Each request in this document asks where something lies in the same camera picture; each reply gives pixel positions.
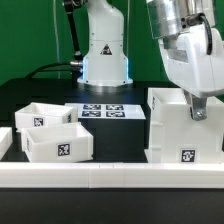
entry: open white box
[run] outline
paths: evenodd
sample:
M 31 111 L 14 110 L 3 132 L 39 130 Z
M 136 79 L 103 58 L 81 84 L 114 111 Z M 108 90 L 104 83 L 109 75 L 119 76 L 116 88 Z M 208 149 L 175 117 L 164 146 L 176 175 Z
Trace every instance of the open white box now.
M 0 159 L 12 144 L 12 128 L 0 128 Z
M 72 163 L 92 159 L 93 136 L 78 122 L 24 128 L 22 150 L 30 162 Z
M 77 122 L 78 111 L 69 106 L 31 103 L 15 112 L 15 119 L 16 128 L 20 132 L 21 128 Z
M 191 118 L 190 105 L 183 91 L 152 88 L 149 163 L 220 164 L 224 162 L 224 103 L 207 100 L 207 118 Z

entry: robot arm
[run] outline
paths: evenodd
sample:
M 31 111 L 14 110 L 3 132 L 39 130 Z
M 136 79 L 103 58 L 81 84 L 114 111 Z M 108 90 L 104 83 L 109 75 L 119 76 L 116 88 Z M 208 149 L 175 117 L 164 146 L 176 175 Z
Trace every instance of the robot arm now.
M 147 0 L 170 81 L 180 86 L 194 120 L 206 118 L 207 97 L 224 93 L 224 48 L 213 0 Z
M 129 79 L 128 58 L 123 53 L 122 13 L 107 0 L 64 0 L 68 16 L 83 4 L 89 17 L 89 52 L 83 58 L 83 76 L 78 79 L 79 86 L 97 92 L 129 88 L 133 81 Z M 78 41 L 76 34 L 74 37 L 73 43 Z

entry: green backdrop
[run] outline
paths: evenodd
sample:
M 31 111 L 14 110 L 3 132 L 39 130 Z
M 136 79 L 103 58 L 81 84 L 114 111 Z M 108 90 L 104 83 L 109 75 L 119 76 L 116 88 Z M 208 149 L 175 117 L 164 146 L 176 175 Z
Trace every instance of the green backdrop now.
M 127 21 L 127 0 L 108 0 Z M 62 0 L 57 0 L 60 59 L 72 59 L 72 42 Z M 224 37 L 224 1 L 217 0 L 217 28 Z M 74 13 L 80 47 L 88 51 L 88 17 L 85 7 Z M 145 0 L 130 0 L 130 23 L 125 29 L 124 51 L 130 60 L 130 76 L 137 81 L 167 81 L 157 41 L 152 40 Z M 57 62 L 53 0 L 0 1 L 0 84 L 24 77 L 37 67 Z

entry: triangular warning sticker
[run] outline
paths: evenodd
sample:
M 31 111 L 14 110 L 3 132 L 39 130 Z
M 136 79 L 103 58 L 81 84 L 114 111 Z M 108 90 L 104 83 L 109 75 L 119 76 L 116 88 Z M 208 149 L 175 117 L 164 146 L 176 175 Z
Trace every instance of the triangular warning sticker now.
M 105 45 L 104 49 L 102 50 L 102 52 L 100 54 L 103 55 L 112 55 L 112 52 L 110 50 L 110 47 L 108 44 Z

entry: white container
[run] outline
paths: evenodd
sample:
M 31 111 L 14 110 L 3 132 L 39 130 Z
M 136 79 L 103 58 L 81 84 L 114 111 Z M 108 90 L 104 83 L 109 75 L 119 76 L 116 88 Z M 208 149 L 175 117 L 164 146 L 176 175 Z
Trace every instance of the white container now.
M 92 159 L 93 136 L 80 124 L 22 129 L 22 150 L 30 162 L 80 162 Z
M 21 128 L 77 122 L 78 111 L 77 108 L 74 107 L 31 103 L 15 112 L 15 119 L 16 128 L 18 129 L 18 132 L 20 132 Z
M 0 128 L 0 159 L 12 144 L 12 128 Z
M 191 118 L 181 89 L 149 89 L 150 163 L 220 164 L 224 162 L 224 104 L 208 98 L 207 118 Z

